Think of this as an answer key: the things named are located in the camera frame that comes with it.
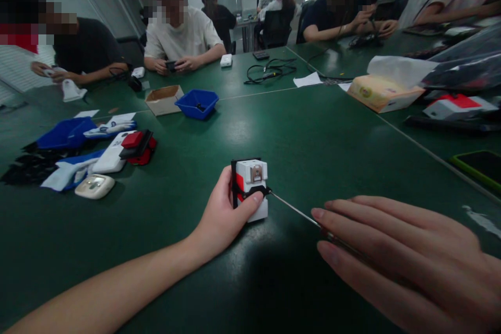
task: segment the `tissue box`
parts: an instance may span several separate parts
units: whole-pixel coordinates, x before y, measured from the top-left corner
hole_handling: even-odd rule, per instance
[[[419,86],[403,89],[390,80],[367,75],[355,78],[348,94],[371,110],[385,113],[409,107],[424,91]]]
[[[181,86],[167,86],[159,90],[153,90],[145,99],[146,105],[155,116],[181,112],[175,103],[183,97]]]

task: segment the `white controller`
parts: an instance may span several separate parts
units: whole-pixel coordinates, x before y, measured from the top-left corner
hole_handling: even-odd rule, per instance
[[[139,79],[145,76],[145,72],[144,67],[139,67],[133,70],[132,75]]]
[[[103,175],[90,175],[75,189],[75,194],[89,199],[101,199],[115,186],[115,179]]]
[[[233,63],[233,58],[231,54],[223,55],[223,57],[221,58],[221,67],[231,66],[232,63]]]
[[[122,132],[116,135],[113,142],[108,146],[104,154],[99,158],[96,164],[92,167],[94,173],[113,173],[119,172],[125,166],[126,160],[120,159],[120,153],[124,149],[122,142],[129,134],[135,133],[135,130],[130,132]]]

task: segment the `blue container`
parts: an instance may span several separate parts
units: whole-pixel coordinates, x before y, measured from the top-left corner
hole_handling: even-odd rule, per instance
[[[218,100],[218,95],[213,91],[191,90],[179,99],[175,105],[186,116],[204,120],[212,112]]]
[[[63,120],[37,140],[40,149],[78,149],[86,140],[84,132],[95,129],[90,117]]]

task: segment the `fingernail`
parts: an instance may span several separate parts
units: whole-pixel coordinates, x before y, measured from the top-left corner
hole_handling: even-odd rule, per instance
[[[321,241],[317,243],[317,249],[325,262],[330,266],[334,267],[339,264],[339,253],[335,245]]]
[[[316,220],[320,220],[322,219],[322,217],[324,216],[324,210],[322,209],[312,209],[312,215],[313,215],[313,218],[315,218]]]
[[[264,195],[261,192],[257,192],[254,196],[252,196],[252,199],[257,203],[261,204],[261,202],[264,199]]]

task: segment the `black shirt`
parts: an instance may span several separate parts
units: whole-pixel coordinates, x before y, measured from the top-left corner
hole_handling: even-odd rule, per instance
[[[316,25],[318,31],[333,29],[349,24],[362,10],[362,6],[375,4],[377,0],[351,0],[351,4],[338,6],[332,11],[327,0],[317,0],[308,8],[301,25],[301,31],[308,26]]]
[[[113,63],[124,63],[118,43],[103,23],[78,18],[76,35],[55,35],[56,64],[67,71],[92,73]]]
[[[202,11],[207,15],[206,8],[202,8]],[[216,13],[214,19],[214,28],[218,33],[219,37],[224,43],[227,53],[231,53],[231,37],[230,29],[233,30],[236,26],[236,17],[230,12],[228,8],[224,5],[217,5]]]

